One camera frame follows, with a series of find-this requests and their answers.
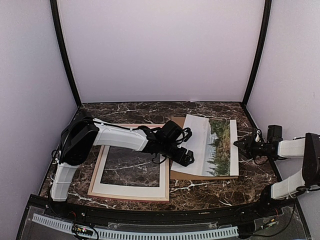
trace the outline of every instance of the marble surface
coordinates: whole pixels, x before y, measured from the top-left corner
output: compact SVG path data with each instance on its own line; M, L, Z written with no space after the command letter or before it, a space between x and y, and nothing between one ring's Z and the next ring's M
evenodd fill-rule
M93 116L110 123L162 124L171 117L186 114L207 118L236 119L238 136L250 134L252 126L239 103L235 102L130 102L88 103L86 109ZM93 147L85 163L76 171L68 193L68 202L86 206L137 210L184 211L203 210L252 203L259 199L263 188L275 183L276 177L269 163L256 165L239 157L239 178L230 180L171 180L170 202L135 202L87 196L99 147ZM46 176L40 195L47 196L50 174Z
M100 183L118 186L159 187L160 165L154 155L111 146ZM160 161L160 155L154 159Z

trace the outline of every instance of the landscape photo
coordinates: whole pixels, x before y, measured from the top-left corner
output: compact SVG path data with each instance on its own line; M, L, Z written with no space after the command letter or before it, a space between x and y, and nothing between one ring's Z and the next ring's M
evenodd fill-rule
M210 138L206 160L207 174L213 177L230 176L230 121L210 119Z

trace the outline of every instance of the lavender wall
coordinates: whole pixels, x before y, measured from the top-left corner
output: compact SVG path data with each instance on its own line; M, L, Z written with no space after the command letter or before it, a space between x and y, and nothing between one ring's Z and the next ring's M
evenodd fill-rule
M259 128L283 126L286 140L320 134L320 3L273 1L268 33L248 109ZM302 159L277 162L283 178ZM314 239L320 236L320 192L299 198Z
M241 101L264 0L59 0L83 102Z
M48 0L0 1L0 239L13 240L76 111Z

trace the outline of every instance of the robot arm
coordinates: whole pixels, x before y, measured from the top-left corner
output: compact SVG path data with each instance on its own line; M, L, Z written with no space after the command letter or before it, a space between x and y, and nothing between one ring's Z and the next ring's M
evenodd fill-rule
M128 148L164 157L188 166L195 159L193 152L180 147L192 135L190 128L182 129L173 121L163 127L150 129L147 126L127 128L93 118L82 111L61 133L61 140L54 158L57 170L50 190L54 202L67 200L68 189L74 174L88 157L92 146Z
M270 204L293 198L297 193L312 191L314 186L320 186L319 135L306 133L303 138L283 140L282 127L270 125L267 136L265 142L261 131L257 129L250 136L234 142L234 145L249 159L255 159L257 156L266 156L271 161L303 158L303 166L296 174L267 186L260 195L260 202Z

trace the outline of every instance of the cardboard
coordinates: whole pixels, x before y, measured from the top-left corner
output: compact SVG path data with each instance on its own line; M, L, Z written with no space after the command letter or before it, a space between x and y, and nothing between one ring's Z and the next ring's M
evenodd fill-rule
M178 124L181 128L183 128L186 118L173 116L171 120L174 121L176 124ZM171 180L225 180L225 179L237 179L237 178L238 176L198 176L198 175L192 175L192 174L187 174L187 173L173 171L173 170L170 171Z

